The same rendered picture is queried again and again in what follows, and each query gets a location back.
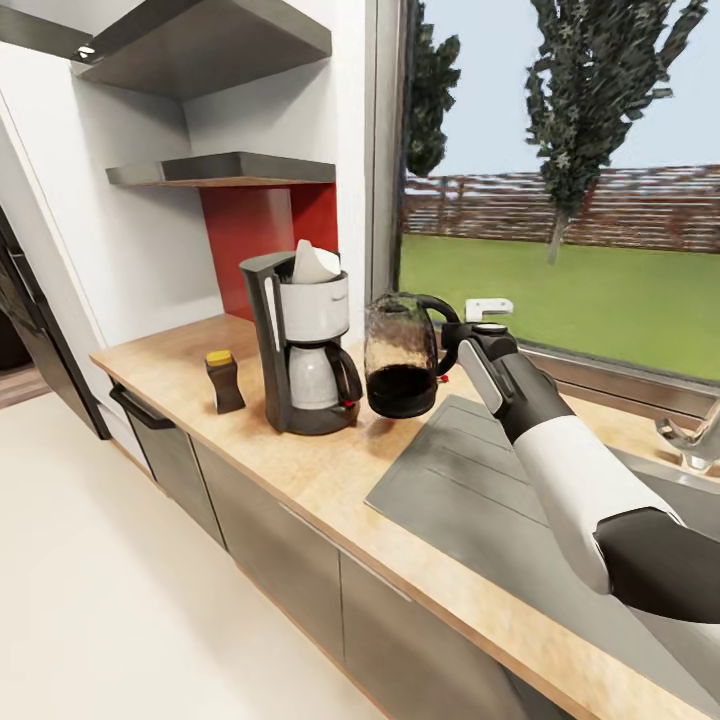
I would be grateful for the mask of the electric kettle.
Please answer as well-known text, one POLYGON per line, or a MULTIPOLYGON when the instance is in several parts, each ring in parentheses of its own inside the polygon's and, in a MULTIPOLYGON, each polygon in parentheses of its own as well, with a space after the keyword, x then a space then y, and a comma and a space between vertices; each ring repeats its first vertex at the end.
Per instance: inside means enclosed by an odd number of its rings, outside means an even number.
POLYGON ((365 383, 367 403, 382 417, 412 419, 428 413, 440 382, 457 363, 457 349, 439 361, 435 330, 427 309, 447 323, 460 323, 442 299, 395 291, 381 295, 366 314, 365 383))

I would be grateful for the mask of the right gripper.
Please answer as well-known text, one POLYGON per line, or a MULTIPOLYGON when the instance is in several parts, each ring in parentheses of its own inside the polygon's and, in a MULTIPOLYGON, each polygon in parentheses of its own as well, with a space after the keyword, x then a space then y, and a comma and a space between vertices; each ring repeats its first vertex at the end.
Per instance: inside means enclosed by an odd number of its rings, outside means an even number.
POLYGON ((458 349, 460 339, 473 323, 443 323, 441 329, 441 347, 443 349, 458 349))

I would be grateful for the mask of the bottle of coffee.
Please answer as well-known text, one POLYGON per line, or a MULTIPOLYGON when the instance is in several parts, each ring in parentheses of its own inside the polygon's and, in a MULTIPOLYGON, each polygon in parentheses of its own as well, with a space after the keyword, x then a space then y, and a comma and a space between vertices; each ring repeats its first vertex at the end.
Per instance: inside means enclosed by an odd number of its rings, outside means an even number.
POLYGON ((213 351, 203 361, 213 383, 217 413, 228 413, 245 407, 245 400, 237 384, 237 362, 228 349, 213 351))

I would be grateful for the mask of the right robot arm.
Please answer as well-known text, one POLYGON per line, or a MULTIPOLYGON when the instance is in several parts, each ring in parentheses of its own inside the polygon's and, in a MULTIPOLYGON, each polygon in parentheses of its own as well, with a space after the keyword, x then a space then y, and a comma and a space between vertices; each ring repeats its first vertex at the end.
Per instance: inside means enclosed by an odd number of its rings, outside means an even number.
POLYGON ((614 595, 720 705, 720 543, 686 524, 640 481, 518 352, 507 299, 467 299, 441 347, 504 426, 574 573, 614 595))

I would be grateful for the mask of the paper coffee filter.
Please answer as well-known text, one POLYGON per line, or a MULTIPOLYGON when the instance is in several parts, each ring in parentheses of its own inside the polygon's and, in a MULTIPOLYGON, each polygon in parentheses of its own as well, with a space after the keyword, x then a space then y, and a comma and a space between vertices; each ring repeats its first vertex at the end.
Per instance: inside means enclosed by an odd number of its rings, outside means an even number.
POLYGON ((300 240, 293 275, 294 285, 314 285, 341 274, 339 254, 314 248, 309 240, 300 240))

